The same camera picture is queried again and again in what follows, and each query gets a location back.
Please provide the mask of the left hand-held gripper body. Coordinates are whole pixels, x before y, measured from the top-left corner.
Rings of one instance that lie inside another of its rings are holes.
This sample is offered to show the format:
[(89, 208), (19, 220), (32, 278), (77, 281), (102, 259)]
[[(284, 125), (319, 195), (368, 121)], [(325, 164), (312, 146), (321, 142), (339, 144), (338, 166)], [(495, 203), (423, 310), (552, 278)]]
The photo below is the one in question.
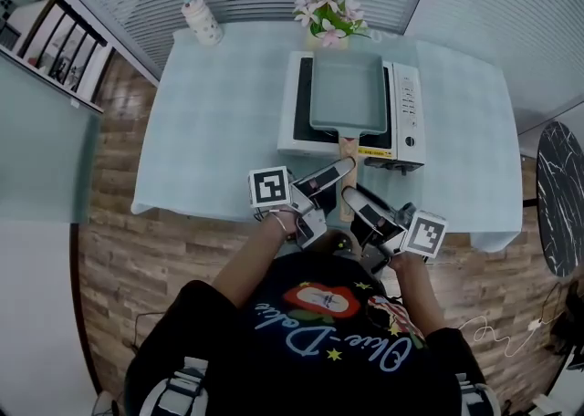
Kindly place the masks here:
[(250, 171), (248, 185), (251, 207), (260, 221), (264, 214), (276, 213), (279, 206), (286, 206), (297, 216), (293, 238), (299, 248), (307, 248), (327, 231), (326, 209), (315, 197), (308, 198), (296, 189), (290, 180), (286, 166)]

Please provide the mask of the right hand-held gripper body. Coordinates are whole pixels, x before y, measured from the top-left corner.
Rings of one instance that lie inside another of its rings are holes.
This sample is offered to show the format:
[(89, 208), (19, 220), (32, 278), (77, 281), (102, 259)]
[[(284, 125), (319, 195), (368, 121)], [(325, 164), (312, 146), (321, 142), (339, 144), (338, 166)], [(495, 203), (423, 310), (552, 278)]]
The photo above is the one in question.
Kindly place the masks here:
[(351, 231), (360, 241), (366, 270), (379, 274), (392, 258), (403, 253), (435, 258), (442, 246), (448, 223), (441, 216), (406, 203), (401, 209), (382, 207), (390, 214), (385, 224), (365, 224), (355, 213)]

